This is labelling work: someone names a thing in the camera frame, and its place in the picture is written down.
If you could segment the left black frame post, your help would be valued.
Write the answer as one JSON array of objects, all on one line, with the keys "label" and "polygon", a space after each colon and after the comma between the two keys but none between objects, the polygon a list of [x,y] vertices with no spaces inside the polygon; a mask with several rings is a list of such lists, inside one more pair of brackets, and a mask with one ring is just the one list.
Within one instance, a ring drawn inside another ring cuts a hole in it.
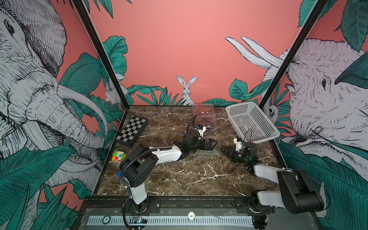
[{"label": "left black frame post", "polygon": [[89,13],[87,11],[87,8],[86,8],[86,5],[84,3],[84,1],[80,1],[80,0],[73,0],[72,1],[74,7],[76,8],[77,10],[77,13],[89,35],[89,38],[91,39],[96,51],[97,51],[97,54],[103,64],[103,67],[106,69],[107,71],[107,74],[110,78],[110,80],[112,81],[119,97],[120,97],[120,100],[123,104],[123,108],[125,110],[129,109],[130,105],[121,89],[121,85],[119,83],[119,81],[117,80],[117,76],[115,74],[115,71],[113,69],[113,66],[110,62],[110,59],[105,51],[105,48],[101,42],[101,39],[95,29],[95,26],[93,25],[93,22],[89,16]]}]

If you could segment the black frame post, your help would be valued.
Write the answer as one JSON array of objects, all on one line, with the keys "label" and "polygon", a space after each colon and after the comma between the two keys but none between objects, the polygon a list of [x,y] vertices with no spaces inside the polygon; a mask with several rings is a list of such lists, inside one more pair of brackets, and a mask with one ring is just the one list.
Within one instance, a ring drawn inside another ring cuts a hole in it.
[{"label": "black frame post", "polygon": [[272,92],[275,90],[277,84],[284,76],[287,68],[291,64],[293,58],[298,53],[300,47],[302,46],[304,40],[306,39],[307,35],[313,28],[315,22],[318,20],[321,12],[327,5],[328,0],[318,0],[312,6],[311,11],[309,12],[308,17],[306,18],[303,26],[301,27],[298,36],[296,37],[295,41],[293,42],[288,54],[286,55],[282,65],[279,67],[274,79],[272,80],[268,90],[266,91],[264,97],[262,98],[260,104],[258,105],[261,109],[267,104],[268,99],[271,97]]},{"label": "black frame post", "polygon": [[115,71],[113,69],[113,66],[110,62],[110,59],[105,51],[105,48],[101,42],[101,39],[95,29],[95,26],[93,25],[93,22],[89,16],[89,13],[87,11],[87,8],[86,8],[86,5],[84,3],[84,1],[80,1],[80,0],[73,0],[72,1],[74,7],[76,8],[77,10],[77,13],[89,35],[89,38],[91,39],[96,51],[97,51],[97,54],[103,64],[103,67],[106,69],[107,71],[107,74],[110,78],[110,80],[112,81],[119,97],[120,97],[120,100],[123,104],[123,108],[125,110],[129,109],[130,105],[121,89],[121,85],[119,83],[119,81],[117,80],[117,76],[115,74]]}]

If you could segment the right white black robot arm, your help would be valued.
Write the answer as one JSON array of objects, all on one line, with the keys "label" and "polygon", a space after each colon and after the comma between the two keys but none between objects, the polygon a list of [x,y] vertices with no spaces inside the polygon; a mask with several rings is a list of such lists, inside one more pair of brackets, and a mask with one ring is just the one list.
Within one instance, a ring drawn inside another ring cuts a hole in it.
[{"label": "right white black robot arm", "polygon": [[282,208],[292,214],[317,212],[325,202],[305,170],[271,166],[258,160],[255,148],[222,147],[220,151],[231,161],[241,163],[248,173],[279,185],[279,190],[253,191],[250,207],[255,212],[266,208]]}]

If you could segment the right black frame post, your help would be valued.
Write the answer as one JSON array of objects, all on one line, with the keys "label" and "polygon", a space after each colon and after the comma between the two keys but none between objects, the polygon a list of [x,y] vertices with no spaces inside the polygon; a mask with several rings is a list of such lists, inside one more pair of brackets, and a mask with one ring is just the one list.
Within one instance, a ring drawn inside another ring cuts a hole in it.
[{"label": "right black frame post", "polygon": [[261,109],[267,104],[268,99],[271,97],[272,92],[275,90],[277,84],[284,76],[287,68],[291,64],[293,58],[298,53],[300,47],[302,46],[304,40],[306,39],[307,35],[313,28],[315,22],[318,20],[321,12],[327,5],[328,0],[318,0],[312,6],[311,11],[309,12],[308,17],[306,18],[303,26],[301,27],[298,36],[296,37],[295,41],[293,42],[288,54],[286,55],[282,65],[279,67],[274,79],[272,80],[268,90],[266,91],[264,97],[262,98],[260,104],[258,105]]}]

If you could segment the black front mounting rail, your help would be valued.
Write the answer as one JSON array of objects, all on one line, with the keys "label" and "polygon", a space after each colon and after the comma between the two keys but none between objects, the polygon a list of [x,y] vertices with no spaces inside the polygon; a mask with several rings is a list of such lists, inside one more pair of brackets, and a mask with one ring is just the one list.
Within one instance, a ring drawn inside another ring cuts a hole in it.
[{"label": "black front mounting rail", "polygon": [[254,196],[148,196],[141,204],[136,204],[125,195],[97,195],[87,197],[80,209],[117,208],[123,211],[126,204],[127,213],[159,213],[163,209],[236,209],[238,213],[263,215],[274,213],[280,206],[262,206]]}]

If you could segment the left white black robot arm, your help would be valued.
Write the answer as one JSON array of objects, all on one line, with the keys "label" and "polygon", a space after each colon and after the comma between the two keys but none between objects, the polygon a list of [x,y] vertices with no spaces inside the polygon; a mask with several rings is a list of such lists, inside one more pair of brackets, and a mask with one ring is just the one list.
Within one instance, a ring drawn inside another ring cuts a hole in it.
[{"label": "left white black robot arm", "polygon": [[119,180],[128,190],[128,196],[135,205],[148,202],[145,181],[158,164],[176,162],[192,152],[212,151],[218,142],[214,139],[183,138],[166,147],[138,145],[120,164]]}]

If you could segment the white plastic perforated basket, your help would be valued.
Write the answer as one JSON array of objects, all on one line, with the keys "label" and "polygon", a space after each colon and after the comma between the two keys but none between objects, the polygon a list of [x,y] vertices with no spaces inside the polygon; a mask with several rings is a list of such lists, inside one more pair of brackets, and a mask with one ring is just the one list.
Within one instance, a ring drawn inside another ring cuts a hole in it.
[{"label": "white plastic perforated basket", "polygon": [[258,144],[280,136],[276,126],[254,102],[229,105],[225,110],[235,132],[246,142]]}]

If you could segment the red grape bunch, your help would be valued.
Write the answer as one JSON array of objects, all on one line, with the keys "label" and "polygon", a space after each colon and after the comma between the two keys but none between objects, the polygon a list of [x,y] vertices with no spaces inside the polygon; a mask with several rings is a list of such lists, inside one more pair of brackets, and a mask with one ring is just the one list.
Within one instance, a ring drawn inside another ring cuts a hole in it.
[{"label": "red grape bunch", "polygon": [[195,110],[196,110],[195,113],[197,115],[204,115],[204,114],[208,115],[213,113],[212,108],[210,106],[205,105],[197,105]]}]

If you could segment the black white checkerboard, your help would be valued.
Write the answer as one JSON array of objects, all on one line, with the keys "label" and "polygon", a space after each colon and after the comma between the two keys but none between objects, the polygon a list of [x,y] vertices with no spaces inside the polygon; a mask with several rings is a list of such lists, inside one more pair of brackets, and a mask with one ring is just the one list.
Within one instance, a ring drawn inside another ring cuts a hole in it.
[{"label": "black white checkerboard", "polygon": [[148,123],[149,121],[145,118],[132,117],[118,133],[116,142],[127,147],[133,147]]}]

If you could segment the clear plastic clamshell container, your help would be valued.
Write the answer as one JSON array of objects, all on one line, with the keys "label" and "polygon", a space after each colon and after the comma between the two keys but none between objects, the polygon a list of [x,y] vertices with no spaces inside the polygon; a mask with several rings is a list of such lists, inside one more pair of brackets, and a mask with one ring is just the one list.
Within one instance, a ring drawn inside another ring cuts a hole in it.
[{"label": "clear plastic clamshell container", "polygon": [[193,114],[199,117],[213,117],[215,115],[214,106],[210,103],[194,104],[192,110]]}]

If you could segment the colourful rubik cube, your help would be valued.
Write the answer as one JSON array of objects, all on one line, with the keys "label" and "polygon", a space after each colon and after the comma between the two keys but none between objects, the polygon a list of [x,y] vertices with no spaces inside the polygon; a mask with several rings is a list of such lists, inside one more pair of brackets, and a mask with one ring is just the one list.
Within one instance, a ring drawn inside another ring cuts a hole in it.
[{"label": "colourful rubik cube", "polygon": [[126,156],[127,155],[123,151],[115,151],[112,156],[112,161],[116,163],[121,163],[126,158]]}]

